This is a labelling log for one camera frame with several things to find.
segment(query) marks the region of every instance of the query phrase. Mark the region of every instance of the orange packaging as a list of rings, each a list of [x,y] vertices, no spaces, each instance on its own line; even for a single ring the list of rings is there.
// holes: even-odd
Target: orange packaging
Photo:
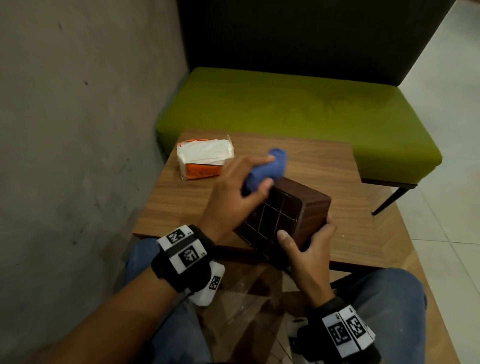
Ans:
[[[177,145],[177,158],[184,180],[217,176],[225,160],[233,156],[230,138],[189,139]]]

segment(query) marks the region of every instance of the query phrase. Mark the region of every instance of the green cushion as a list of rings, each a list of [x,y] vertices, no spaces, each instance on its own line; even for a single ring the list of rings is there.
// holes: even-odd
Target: green cushion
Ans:
[[[157,131],[167,153],[185,129],[349,142],[362,178],[418,183],[442,155],[394,86],[199,67]]]

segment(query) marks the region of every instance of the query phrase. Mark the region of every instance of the hand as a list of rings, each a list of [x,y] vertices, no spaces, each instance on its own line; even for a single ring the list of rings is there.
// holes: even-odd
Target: hand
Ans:
[[[314,308],[335,296],[330,287],[329,272],[330,241],[335,232],[336,225],[329,215],[327,224],[312,236],[310,247],[301,252],[286,231],[277,231],[278,241],[290,260],[293,280]]]
[[[241,195],[241,188],[253,167],[274,160],[274,156],[248,156],[229,159],[225,163],[198,224],[213,242],[217,243],[239,226],[268,197],[273,186],[271,178],[263,180],[257,191],[247,197]]]

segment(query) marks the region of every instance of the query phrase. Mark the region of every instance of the leg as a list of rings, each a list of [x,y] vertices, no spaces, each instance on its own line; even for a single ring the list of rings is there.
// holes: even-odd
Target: leg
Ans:
[[[412,274],[380,269],[338,288],[376,334],[375,345],[385,364],[421,364],[425,360],[426,297]]]
[[[158,252],[156,239],[140,240],[128,257],[125,284],[143,272]],[[195,308],[189,300],[178,305],[183,298],[183,294],[179,294],[172,306],[171,315],[162,320],[160,329],[145,343],[134,363],[211,363],[212,357],[200,329]]]
[[[376,209],[374,212],[372,212],[372,215],[378,215],[381,213],[383,210],[385,210],[387,207],[389,207],[393,202],[398,200],[400,197],[402,197],[404,194],[406,194],[410,189],[409,188],[403,188],[403,187],[398,187],[395,192],[393,192],[388,199],[382,203],[378,209]]]

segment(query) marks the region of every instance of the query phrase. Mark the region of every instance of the metal leg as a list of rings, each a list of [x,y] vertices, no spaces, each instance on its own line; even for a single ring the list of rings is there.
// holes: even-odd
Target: metal leg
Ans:
[[[402,197],[404,194],[406,194],[411,188],[403,188],[399,187],[395,192],[392,193],[392,195],[385,200],[384,203],[382,203],[378,209],[376,209],[374,212],[372,212],[372,215],[378,215],[380,212],[385,210],[387,207],[389,207],[393,202],[395,202],[397,199]]]

